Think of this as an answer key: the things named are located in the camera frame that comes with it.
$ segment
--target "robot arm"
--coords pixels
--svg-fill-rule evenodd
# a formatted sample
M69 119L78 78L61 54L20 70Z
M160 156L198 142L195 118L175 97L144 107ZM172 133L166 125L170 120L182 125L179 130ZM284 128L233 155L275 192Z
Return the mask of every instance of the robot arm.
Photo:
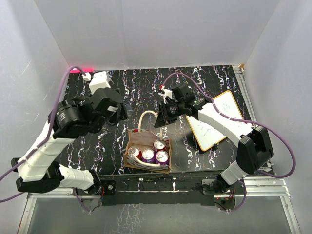
M186 114L213 126L237 146L236 160L206 189L224 193L238 180L248 174L254 174L273 156L267 129L261 126L253 128L250 124L220 118L211 101L207 98L195 97L186 84L172 89L176 100L173 100L172 95L168 93L170 93L168 90L159 91L164 102L159 104L155 128L173 123L178 116Z
M46 122L29 151L23 157L11 161L14 166L25 160L17 168L18 191L46 193L58 186L75 187L91 194L99 190L100 179L95 171L67 168L54 160L79 136L97 133L104 124L116 125L120 120L127 119L130 112L123 103L120 91L110 87L106 72L94 74L92 80L90 74L83 78L91 81L89 87L92 95L60 102L54 123ZM27 159L28 153L47 136L50 124L53 124L53 129L49 140Z

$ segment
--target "white wall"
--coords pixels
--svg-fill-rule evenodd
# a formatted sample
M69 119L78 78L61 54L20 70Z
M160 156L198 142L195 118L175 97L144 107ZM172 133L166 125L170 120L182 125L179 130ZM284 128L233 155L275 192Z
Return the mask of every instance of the white wall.
M33 1L0 0L0 174L41 132L68 67ZM0 183L0 199L17 193L18 174ZM16 233L26 195L0 204L0 233Z
M279 0L35 0L69 65L245 63Z
M278 130L297 158L287 178L304 234L311 233L312 204L312 2L281 1L245 66L245 80L257 119ZM275 170L289 171L291 158L273 139Z

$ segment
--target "black marbled surface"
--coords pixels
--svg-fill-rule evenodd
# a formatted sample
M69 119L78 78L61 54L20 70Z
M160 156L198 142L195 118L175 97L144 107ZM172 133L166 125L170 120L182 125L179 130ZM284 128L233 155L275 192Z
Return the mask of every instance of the black marbled surface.
M124 102L132 106L134 113L117 126L105 126L98 134L79 137L60 154L58 160L64 166L81 170L94 169L99 175L146 173L146 170L130 169L123 166L123 153L128 142L127 129L138 126L140 115L146 110L158 111L161 97L157 94L164 79L173 72L182 72L193 77L199 85L213 97L231 90L244 118L250 119L243 96L238 87L232 66L204 66L183 68L142 69L110 71L112 88L120 88ZM194 85L182 76L173 76L166 87L187 83ZM69 76L64 99L91 94L88 84L80 74ZM154 129L154 116L147 115L142 128ZM163 127L163 133L173 141L172 172L224 170L235 160L236 147L225 139L217 151L202 152L185 117L175 124Z

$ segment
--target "small whiteboard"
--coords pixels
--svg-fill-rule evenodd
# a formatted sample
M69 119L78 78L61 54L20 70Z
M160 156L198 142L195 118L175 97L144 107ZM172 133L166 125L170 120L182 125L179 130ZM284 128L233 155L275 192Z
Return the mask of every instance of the small whiteboard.
M233 118L243 119L231 91L228 90L216 96L214 102L220 112ZM214 144L219 143L226 138L221 132L207 123L198 121L190 116L186 116L186 119L202 151L209 150Z

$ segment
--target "white plug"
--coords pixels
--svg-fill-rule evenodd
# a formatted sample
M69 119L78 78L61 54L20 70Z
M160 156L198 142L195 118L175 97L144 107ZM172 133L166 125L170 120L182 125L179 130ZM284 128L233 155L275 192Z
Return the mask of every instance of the white plug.
M167 103L166 97L172 99L172 91L170 89L165 89L164 85L160 86L158 94L163 97L164 103Z
M93 75L93 79L89 84L91 93L93 94L96 89L99 88L110 88L111 86L109 85L109 75L107 72L97 72Z
M86 75L82 74L82 78L85 82L91 81L91 74L89 72L87 72Z

